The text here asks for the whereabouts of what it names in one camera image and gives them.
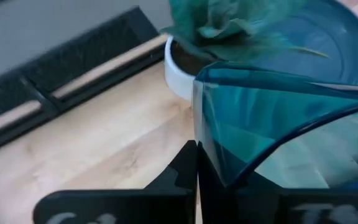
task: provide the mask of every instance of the white bowl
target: white bowl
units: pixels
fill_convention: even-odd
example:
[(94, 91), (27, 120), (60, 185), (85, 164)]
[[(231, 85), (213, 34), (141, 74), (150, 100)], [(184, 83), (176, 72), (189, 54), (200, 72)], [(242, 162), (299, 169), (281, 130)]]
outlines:
[(175, 64), (171, 55), (172, 42), (171, 36), (165, 44), (165, 81), (176, 95), (191, 101), (195, 76), (187, 74)]

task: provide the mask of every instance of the teal glass pitcher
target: teal glass pitcher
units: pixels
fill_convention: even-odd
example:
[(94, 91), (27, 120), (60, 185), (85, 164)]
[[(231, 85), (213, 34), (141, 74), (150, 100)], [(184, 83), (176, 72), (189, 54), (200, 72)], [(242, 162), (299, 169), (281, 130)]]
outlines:
[(257, 172), (284, 188), (358, 189), (358, 86), (217, 62), (194, 81), (193, 111), (226, 187)]

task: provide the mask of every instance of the wooden board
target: wooden board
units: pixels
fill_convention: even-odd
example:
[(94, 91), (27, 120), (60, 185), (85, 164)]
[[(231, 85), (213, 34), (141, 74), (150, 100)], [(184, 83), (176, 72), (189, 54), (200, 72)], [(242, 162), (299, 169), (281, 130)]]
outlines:
[[(358, 15), (358, 0), (343, 1)], [(116, 64), (104, 66), (89, 74)], [(154, 179), (194, 138), (190, 103), (163, 74), (161, 62), (0, 148), (0, 224), (32, 223), (34, 205), (56, 190), (142, 188)]]

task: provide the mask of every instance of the teal blue plate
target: teal blue plate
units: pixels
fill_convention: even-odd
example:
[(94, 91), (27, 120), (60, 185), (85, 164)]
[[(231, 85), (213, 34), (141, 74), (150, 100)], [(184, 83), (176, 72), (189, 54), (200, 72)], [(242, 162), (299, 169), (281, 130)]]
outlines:
[(262, 57), (256, 66), (324, 82), (358, 85), (358, 18), (341, 3), (312, 0), (300, 13), (269, 32), (281, 32), (294, 44), (330, 58), (287, 51)]

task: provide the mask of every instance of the gray wall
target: gray wall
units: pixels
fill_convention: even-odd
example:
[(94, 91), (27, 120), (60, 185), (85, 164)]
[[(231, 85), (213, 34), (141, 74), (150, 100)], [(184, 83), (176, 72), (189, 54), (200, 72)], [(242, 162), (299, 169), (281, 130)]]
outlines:
[(6, 0), (0, 3), (0, 74), (132, 6), (140, 6), (157, 29), (172, 23), (168, 0)]

